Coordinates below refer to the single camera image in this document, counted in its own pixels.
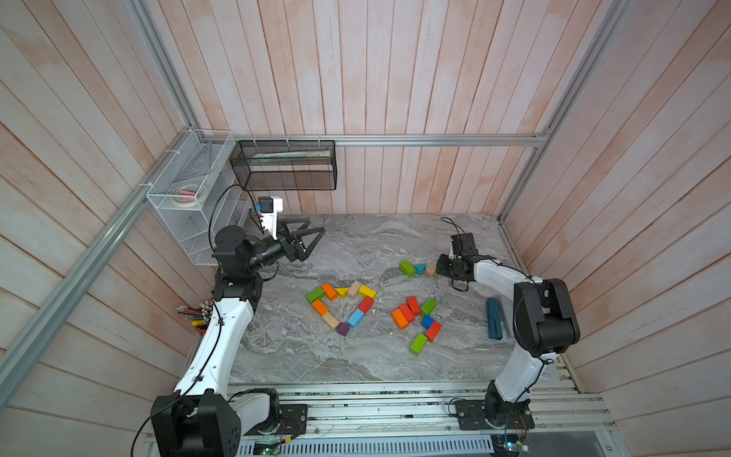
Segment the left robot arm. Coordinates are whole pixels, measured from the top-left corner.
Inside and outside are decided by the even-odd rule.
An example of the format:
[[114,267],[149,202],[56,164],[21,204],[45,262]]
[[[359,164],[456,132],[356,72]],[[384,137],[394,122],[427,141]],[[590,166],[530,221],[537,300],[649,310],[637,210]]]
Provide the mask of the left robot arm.
[[261,299],[260,271],[285,258],[305,261],[326,231],[306,218],[263,217],[258,238],[232,225],[214,238],[218,262],[211,319],[190,367],[170,395],[156,398],[150,422],[163,456],[234,456],[252,431],[284,432],[273,388],[230,394],[230,372],[245,330]]

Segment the purple cube block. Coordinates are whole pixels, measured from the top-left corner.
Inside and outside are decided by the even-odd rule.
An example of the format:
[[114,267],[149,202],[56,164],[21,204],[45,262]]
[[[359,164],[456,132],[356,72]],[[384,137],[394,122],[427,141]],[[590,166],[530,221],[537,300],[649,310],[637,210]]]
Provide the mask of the purple cube block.
[[337,332],[338,332],[338,333],[339,333],[340,335],[342,335],[342,336],[346,337],[346,336],[348,335],[348,333],[350,332],[350,329],[351,329],[351,327],[350,327],[350,324],[348,324],[348,323],[345,323],[345,322],[341,322],[341,323],[340,323],[340,324],[338,325],[338,327],[337,327],[336,331],[337,331]]

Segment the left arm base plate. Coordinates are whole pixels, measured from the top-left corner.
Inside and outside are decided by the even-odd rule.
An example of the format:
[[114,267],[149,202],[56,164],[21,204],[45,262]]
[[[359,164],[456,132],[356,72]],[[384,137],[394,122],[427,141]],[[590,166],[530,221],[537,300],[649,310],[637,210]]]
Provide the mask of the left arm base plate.
[[308,406],[287,404],[275,407],[270,416],[275,435],[295,438],[305,434],[308,428]]

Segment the light blue block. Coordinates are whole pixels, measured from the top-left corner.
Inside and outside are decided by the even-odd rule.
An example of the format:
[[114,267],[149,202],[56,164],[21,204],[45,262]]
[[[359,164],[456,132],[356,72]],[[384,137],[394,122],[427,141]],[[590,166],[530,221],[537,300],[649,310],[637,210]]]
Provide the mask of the light blue block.
[[355,328],[363,319],[365,316],[363,310],[360,310],[359,308],[348,318],[348,325],[350,327]]

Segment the natural wood block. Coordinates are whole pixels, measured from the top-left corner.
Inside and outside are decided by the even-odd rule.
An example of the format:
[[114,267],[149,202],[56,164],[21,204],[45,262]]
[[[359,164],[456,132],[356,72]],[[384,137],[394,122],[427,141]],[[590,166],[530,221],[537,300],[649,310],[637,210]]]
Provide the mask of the natural wood block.
[[331,327],[331,329],[338,329],[341,322],[335,318],[330,312],[326,312],[322,315],[323,321]]
[[437,275],[437,263],[433,262],[429,264],[424,271],[424,275],[430,278],[435,277]]
[[360,289],[363,287],[363,284],[360,281],[354,281],[351,286],[348,288],[348,292],[346,293],[347,297],[356,297],[360,294]]

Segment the yellow rectangular block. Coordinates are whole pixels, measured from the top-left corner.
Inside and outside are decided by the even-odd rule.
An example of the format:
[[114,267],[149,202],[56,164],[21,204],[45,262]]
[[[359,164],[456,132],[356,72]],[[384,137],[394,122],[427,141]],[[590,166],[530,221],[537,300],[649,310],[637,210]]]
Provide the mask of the yellow rectangular block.
[[376,294],[377,294],[376,291],[373,291],[373,289],[371,289],[371,288],[369,288],[367,286],[361,286],[361,287],[359,287],[359,291],[358,292],[359,292],[359,295],[361,295],[361,297],[367,297],[367,298],[370,298],[370,299],[375,299],[376,298]]

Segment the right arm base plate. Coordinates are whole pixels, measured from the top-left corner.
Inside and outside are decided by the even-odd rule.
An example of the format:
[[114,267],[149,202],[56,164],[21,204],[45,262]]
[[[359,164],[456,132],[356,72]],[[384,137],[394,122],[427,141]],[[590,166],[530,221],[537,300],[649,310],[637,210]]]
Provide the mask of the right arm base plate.
[[528,405],[529,401],[508,403],[500,398],[453,399],[448,408],[462,431],[532,430],[535,421]]

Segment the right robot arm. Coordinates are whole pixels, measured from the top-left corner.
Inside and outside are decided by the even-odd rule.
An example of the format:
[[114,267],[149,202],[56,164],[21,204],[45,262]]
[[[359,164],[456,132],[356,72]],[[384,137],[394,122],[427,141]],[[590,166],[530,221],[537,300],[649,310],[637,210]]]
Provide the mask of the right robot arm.
[[481,255],[471,233],[451,237],[450,253],[439,257],[436,272],[452,281],[485,285],[512,302],[516,346],[485,395],[485,419],[493,425],[504,423],[509,415],[527,408],[530,390],[544,368],[581,338],[567,285]]

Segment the red block front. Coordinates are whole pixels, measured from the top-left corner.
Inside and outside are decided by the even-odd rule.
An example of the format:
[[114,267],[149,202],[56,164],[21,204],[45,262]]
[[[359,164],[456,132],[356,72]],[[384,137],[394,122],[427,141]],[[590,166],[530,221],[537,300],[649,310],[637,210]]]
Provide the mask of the red block front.
[[363,302],[359,305],[358,310],[363,314],[367,315],[374,305],[375,301],[371,297],[366,297]]

